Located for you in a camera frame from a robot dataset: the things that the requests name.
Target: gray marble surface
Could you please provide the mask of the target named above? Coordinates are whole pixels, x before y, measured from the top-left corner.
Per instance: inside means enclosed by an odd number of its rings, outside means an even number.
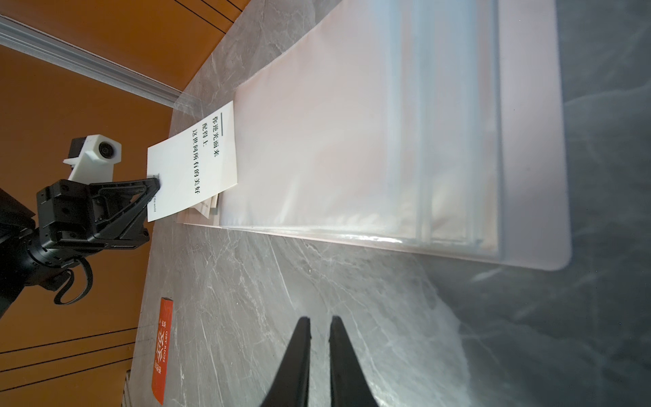
[[[203,116],[337,0],[252,0],[186,89]],[[340,315],[381,406],[651,404],[651,3],[558,0],[574,258],[555,273],[156,222],[132,367],[174,300],[166,406],[257,406],[312,318],[329,405]],[[171,133],[196,121],[175,112]]]

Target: clear plastic bag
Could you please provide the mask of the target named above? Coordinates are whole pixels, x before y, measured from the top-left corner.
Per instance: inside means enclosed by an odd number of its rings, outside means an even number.
[[[497,259],[492,0],[344,0],[235,95],[224,228]]]

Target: orange label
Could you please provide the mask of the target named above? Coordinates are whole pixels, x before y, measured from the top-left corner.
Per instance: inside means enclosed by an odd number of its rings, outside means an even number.
[[[169,356],[169,336],[172,328],[172,306],[169,298],[161,298],[161,311],[158,315],[158,333],[156,334],[156,352],[154,353],[154,375],[152,391],[162,405],[165,400],[165,377],[167,377],[167,360]]]

